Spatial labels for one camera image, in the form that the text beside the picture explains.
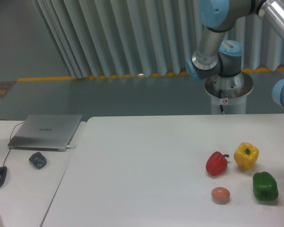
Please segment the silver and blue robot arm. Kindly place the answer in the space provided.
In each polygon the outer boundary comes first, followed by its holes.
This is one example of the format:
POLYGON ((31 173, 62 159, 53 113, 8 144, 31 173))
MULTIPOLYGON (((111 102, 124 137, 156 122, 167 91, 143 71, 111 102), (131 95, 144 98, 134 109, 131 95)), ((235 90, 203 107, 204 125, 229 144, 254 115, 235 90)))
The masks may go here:
POLYGON ((284 40, 283 0, 203 0, 199 6, 204 31, 197 50, 186 60, 189 76, 205 80, 212 114, 245 114, 252 78, 241 71, 242 47, 225 34, 236 20, 256 14, 284 40))

